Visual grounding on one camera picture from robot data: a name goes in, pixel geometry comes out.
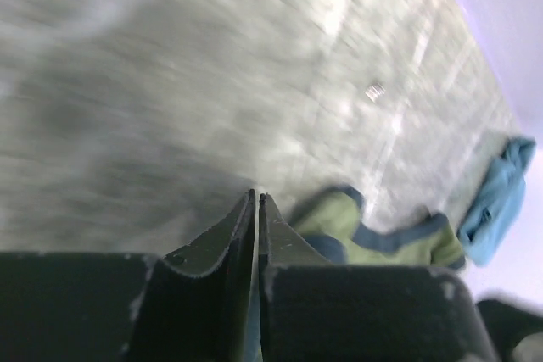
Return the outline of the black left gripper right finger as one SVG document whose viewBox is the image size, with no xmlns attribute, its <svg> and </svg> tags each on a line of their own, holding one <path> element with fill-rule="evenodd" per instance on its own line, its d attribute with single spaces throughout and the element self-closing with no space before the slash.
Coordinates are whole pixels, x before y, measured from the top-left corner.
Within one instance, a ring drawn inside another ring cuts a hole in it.
<svg viewBox="0 0 543 362">
<path fill-rule="evenodd" d="M 462 280 L 433 266 L 335 265 L 259 207 L 261 350 L 266 361 L 495 361 Z"/>
</svg>

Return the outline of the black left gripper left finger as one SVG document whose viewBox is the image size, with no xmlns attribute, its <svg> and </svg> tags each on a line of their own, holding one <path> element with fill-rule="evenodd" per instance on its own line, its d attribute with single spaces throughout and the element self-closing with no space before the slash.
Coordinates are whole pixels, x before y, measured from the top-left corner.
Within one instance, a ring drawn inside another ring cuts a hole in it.
<svg viewBox="0 0 543 362">
<path fill-rule="evenodd" d="M 4 252 L 4 361 L 239 361 L 255 192 L 217 224 L 150 253 Z"/>
</svg>

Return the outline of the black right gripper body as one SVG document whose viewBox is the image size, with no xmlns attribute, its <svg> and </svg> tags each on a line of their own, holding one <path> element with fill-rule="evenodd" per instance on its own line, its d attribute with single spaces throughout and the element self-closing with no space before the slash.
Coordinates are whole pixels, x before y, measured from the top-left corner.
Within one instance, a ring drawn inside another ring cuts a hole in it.
<svg viewBox="0 0 543 362">
<path fill-rule="evenodd" d="M 512 351 L 528 336 L 542 333 L 542 316 L 496 298 L 476 304 L 501 361 L 512 361 Z"/>
</svg>

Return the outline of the olive green tank top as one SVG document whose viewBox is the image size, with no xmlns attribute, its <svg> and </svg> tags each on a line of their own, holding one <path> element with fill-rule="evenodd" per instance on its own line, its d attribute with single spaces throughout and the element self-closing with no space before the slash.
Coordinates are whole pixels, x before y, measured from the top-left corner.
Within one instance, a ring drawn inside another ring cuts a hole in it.
<svg viewBox="0 0 543 362">
<path fill-rule="evenodd" d="M 380 233 L 362 222 L 364 205 L 353 186 L 329 186 L 294 206 L 288 223 L 334 264 L 432 265 L 454 271 L 466 265 L 445 214 L 428 214 L 413 226 Z"/>
</svg>

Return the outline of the blue tank top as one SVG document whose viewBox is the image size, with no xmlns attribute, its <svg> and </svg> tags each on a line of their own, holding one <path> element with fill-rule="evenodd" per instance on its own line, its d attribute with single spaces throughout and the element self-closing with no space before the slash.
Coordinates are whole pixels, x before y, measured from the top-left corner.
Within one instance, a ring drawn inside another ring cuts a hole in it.
<svg viewBox="0 0 543 362">
<path fill-rule="evenodd" d="M 464 253 L 478 267 L 486 266 L 494 258 L 521 212 L 525 176 L 536 148 L 535 139 L 515 136 L 490 161 L 456 233 Z"/>
</svg>

